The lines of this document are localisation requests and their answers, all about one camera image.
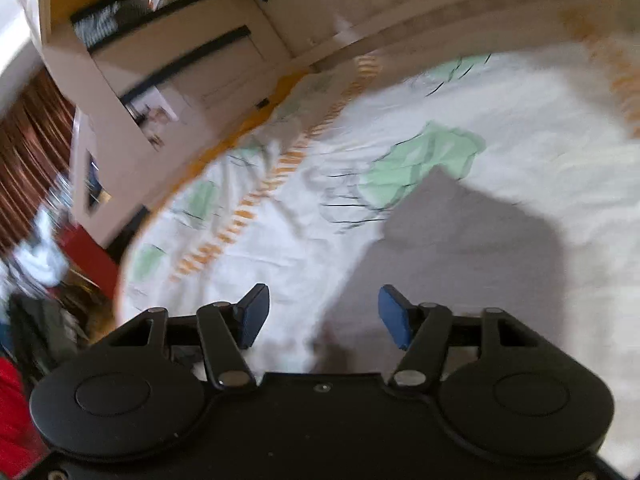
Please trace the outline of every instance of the red object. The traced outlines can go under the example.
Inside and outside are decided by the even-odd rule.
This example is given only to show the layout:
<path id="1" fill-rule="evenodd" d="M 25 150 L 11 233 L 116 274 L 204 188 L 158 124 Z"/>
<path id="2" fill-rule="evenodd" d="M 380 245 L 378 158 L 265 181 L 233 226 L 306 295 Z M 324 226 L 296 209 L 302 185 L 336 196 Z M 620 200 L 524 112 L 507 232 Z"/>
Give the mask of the red object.
<path id="1" fill-rule="evenodd" d="M 89 233 L 81 225 L 68 226 L 60 234 L 58 245 L 84 275 L 112 300 L 118 281 L 118 266 Z"/>
<path id="2" fill-rule="evenodd" d="M 0 471 L 14 478 L 42 454 L 18 371 L 0 358 Z"/>

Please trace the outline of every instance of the orange striped trim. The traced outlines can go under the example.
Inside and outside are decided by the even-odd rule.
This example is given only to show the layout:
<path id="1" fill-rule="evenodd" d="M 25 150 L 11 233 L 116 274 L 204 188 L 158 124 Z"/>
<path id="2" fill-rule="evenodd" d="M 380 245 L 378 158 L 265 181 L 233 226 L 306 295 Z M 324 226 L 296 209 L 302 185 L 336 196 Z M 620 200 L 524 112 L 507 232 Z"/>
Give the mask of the orange striped trim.
<path id="1" fill-rule="evenodd" d="M 224 233 L 218 233 L 218 238 L 222 240 L 225 244 L 231 244 L 234 241 L 233 238 L 225 235 Z"/>
<path id="2" fill-rule="evenodd" d="M 222 249 L 220 249 L 220 247 L 217 245 L 205 244 L 203 246 L 198 247 L 198 252 L 204 255 L 218 254 L 222 252 Z"/>
<path id="3" fill-rule="evenodd" d="M 598 29 L 588 14 L 585 9 L 570 9 L 562 12 L 561 17 L 571 37 L 586 47 L 590 61 L 607 73 L 609 89 L 633 128 L 632 135 L 640 138 L 640 67 L 626 49 Z"/>
<path id="4" fill-rule="evenodd" d="M 284 99 L 288 97 L 293 88 L 307 74 L 309 74 L 309 70 L 303 69 L 281 77 L 276 84 L 276 88 L 273 90 L 271 95 L 269 95 L 269 104 L 267 104 L 263 108 L 260 108 L 259 110 L 254 110 L 242 122 L 242 124 L 238 126 L 238 129 L 236 131 L 222 140 L 222 142 L 219 142 L 212 148 L 205 150 L 190 162 L 185 174 L 180 178 L 178 183 L 172 187 L 171 191 L 167 193 L 167 196 L 159 203 L 159 205 L 154 208 L 152 213 L 145 219 L 145 222 L 140 226 L 140 229 L 138 229 L 138 232 L 130 242 L 129 247 L 127 248 L 122 258 L 120 272 L 118 273 L 118 282 L 116 284 L 115 297 L 113 300 L 114 311 L 117 312 L 120 310 L 120 299 L 124 291 L 123 277 L 127 275 L 127 271 L 129 269 L 129 264 L 132 256 L 131 248 L 135 247 L 137 245 L 137 241 L 139 241 L 143 237 L 143 235 L 146 234 L 147 229 L 151 225 L 151 222 L 157 217 L 158 213 L 164 209 L 164 206 L 178 192 L 180 192 L 185 186 L 188 186 L 196 178 L 198 178 L 212 160 L 215 160 L 227 150 L 231 150 L 232 148 L 234 148 L 238 144 L 238 141 L 242 138 L 242 136 L 244 136 L 244 134 L 252 131 L 253 129 L 266 122 L 269 117 L 271 117 L 271 113 L 273 113 L 276 106 L 278 106 L 281 102 L 284 101 Z M 170 276 L 169 280 L 175 282 L 178 281 L 178 277 Z"/>
<path id="5" fill-rule="evenodd" d="M 303 132 L 298 140 L 293 144 L 293 147 L 280 155 L 276 166 L 264 177 L 258 190 L 252 191 L 242 198 L 240 201 L 242 209 L 236 209 L 234 211 L 231 219 L 231 226 L 224 228 L 223 232 L 217 234 L 217 238 L 220 241 L 225 244 L 235 243 L 237 237 L 241 234 L 242 229 L 248 225 L 247 220 L 255 217 L 255 213 L 248 209 L 259 206 L 263 197 L 277 190 L 287 181 L 289 175 L 293 174 L 305 159 L 305 150 L 309 146 L 310 138 L 324 133 L 329 125 L 332 124 L 340 115 L 344 107 L 353 98 L 362 94 L 372 79 L 380 71 L 380 66 L 376 58 L 372 56 L 356 58 L 356 64 L 358 67 L 357 78 L 354 79 L 346 89 L 344 89 L 340 94 L 340 98 L 329 107 L 324 118 L 322 118 L 322 121 Z M 229 234 L 235 235 L 236 237 L 233 238 L 229 236 Z M 186 256 L 185 259 L 191 259 L 201 264 L 208 264 L 219 257 L 222 253 L 222 248 L 218 248 L 218 251 L 216 251 L 215 254 L 212 253 L 204 257 L 190 254 Z M 188 267 L 187 262 L 181 263 L 181 266 L 178 266 L 177 274 L 185 275 L 188 274 L 190 270 L 195 270 L 195 268 L 196 267 L 193 264 Z"/>
<path id="6" fill-rule="evenodd" d="M 242 218 L 253 218 L 255 216 L 251 211 L 245 211 L 243 209 L 236 209 L 234 215 L 241 216 Z"/>

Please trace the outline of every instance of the blue trigger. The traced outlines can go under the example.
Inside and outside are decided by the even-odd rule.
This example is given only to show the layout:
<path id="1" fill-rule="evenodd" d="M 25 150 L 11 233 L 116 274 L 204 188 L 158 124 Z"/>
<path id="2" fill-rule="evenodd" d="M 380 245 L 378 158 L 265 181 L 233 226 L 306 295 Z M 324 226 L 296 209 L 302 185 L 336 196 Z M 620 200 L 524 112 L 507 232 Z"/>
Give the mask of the blue trigger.
<path id="1" fill-rule="evenodd" d="M 391 334 L 396 346 L 401 350 L 407 350 L 412 340 L 409 313 L 386 290 L 386 285 L 380 288 L 378 293 L 378 315 Z"/>
<path id="2" fill-rule="evenodd" d="M 240 337 L 238 348 L 244 350 L 250 348 L 258 337 L 260 329 L 264 325 L 269 314 L 269 289 L 265 285 L 255 286 L 244 298 L 242 302 L 248 300 L 243 305 L 244 315 L 240 325 Z"/>

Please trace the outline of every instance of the brown curtain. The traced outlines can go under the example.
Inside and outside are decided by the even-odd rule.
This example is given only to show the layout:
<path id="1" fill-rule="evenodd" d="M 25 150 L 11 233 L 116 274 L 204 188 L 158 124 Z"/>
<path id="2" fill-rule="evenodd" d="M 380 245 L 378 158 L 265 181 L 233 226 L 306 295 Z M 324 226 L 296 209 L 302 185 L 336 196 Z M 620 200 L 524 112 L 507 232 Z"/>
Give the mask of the brown curtain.
<path id="1" fill-rule="evenodd" d="M 74 106 L 46 70 L 24 88 L 0 121 L 0 251 L 31 230 L 58 173 L 68 173 Z"/>

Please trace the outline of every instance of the photo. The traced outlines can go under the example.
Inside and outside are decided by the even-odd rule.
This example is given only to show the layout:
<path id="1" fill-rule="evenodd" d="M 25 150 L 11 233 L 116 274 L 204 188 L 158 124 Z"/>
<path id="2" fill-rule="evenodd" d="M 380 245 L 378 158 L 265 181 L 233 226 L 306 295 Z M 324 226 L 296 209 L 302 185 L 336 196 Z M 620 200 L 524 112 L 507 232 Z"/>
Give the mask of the photo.
<path id="1" fill-rule="evenodd" d="M 128 106 L 146 140 L 159 150 L 164 146 L 162 133 L 167 125 L 178 121 L 178 115 L 172 110 L 158 88 L 150 88 Z"/>

